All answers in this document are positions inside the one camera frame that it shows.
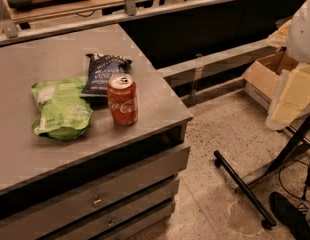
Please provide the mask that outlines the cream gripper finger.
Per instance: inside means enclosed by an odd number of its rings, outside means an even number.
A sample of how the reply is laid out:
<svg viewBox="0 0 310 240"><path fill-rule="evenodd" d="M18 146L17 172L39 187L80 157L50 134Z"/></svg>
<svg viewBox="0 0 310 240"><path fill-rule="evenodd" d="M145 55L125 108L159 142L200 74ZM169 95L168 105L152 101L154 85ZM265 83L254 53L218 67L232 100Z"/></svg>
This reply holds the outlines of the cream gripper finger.
<svg viewBox="0 0 310 240"><path fill-rule="evenodd" d="M295 119L310 113L310 104L303 109L295 109L280 105L272 101L265 121L266 127L271 130L282 130L289 126Z"/></svg>
<svg viewBox="0 0 310 240"><path fill-rule="evenodd" d="M305 108L310 103L310 64L289 73L279 103L289 108Z"/></svg>

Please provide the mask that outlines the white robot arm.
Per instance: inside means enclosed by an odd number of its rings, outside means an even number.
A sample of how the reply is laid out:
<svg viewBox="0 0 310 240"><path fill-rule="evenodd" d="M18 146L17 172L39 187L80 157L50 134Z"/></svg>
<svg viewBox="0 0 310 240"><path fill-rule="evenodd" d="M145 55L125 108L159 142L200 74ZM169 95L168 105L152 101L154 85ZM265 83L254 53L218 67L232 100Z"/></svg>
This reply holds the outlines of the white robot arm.
<svg viewBox="0 0 310 240"><path fill-rule="evenodd" d="M265 121L272 130L284 129L310 104L310 0L294 14L286 45L288 55L298 66L291 71L283 70L277 80Z"/></svg>

